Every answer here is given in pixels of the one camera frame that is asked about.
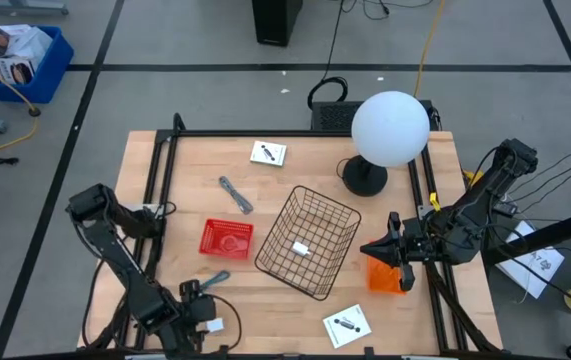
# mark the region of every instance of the yellow cable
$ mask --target yellow cable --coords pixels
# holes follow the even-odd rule
[[[25,96],[23,96],[23,94],[21,94],[18,90],[16,90],[16,88],[14,88],[11,84],[7,83],[5,80],[3,80],[3,78],[0,77],[0,82],[7,86],[8,88],[10,88],[16,95],[18,95],[18,97],[20,97],[25,104],[27,104],[27,106],[29,106],[30,110],[32,111],[37,111],[38,109],[36,108],[36,106],[34,106],[34,104],[32,104],[29,100],[27,100],[27,98]],[[38,130],[38,117],[34,117],[34,123],[32,125],[32,130],[30,130],[30,132],[25,135],[25,136],[21,136],[18,139],[12,140],[6,144],[0,145],[0,150],[1,149],[5,149],[7,147],[10,147],[12,145],[18,144],[19,142],[23,141],[23,140],[27,140],[29,138],[31,138],[32,136],[34,136],[34,134],[36,134],[36,131]]]
[[[432,29],[429,31],[427,36],[427,41],[425,42],[425,47],[423,48],[423,54],[421,55],[421,62],[418,65],[418,75],[416,76],[416,86],[414,87],[414,97],[418,96],[418,91],[421,89],[421,77],[423,76],[423,65],[425,64],[425,57],[427,56],[427,49],[432,42],[434,37],[434,32],[436,32],[436,25],[438,25],[438,20],[441,18],[443,13],[443,5],[445,5],[445,0],[441,0],[440,5],[438,5],[438,10],[436,10],[436,16],[434,17],[434,22],[432,22]]]

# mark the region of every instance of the black speaker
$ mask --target black speaker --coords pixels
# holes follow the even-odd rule
[[[252,0],[256,41],[287,46],[303,0]]]

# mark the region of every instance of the white sphere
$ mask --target white sphere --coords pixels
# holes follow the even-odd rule
[[[427,144],[429,119],[413,96],[386,91],[367,99],[356,111],[352,139],[358,153],[374,165],[406,164]]]

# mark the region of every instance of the small red plastic basket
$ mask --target small red plastic basket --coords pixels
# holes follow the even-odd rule
[[[207,219],[198,252],[232,259],[247,259],[253,231],[254,225],[251,224]]]

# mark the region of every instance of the orange object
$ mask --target orange object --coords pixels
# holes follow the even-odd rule
[[[367,257],[367,287],[373,292],[405,295],[401,290],[401,270],[384,262]]]
[[[207,219],[199,252],[232,259],[247,259],[254,226],[233,221]]]

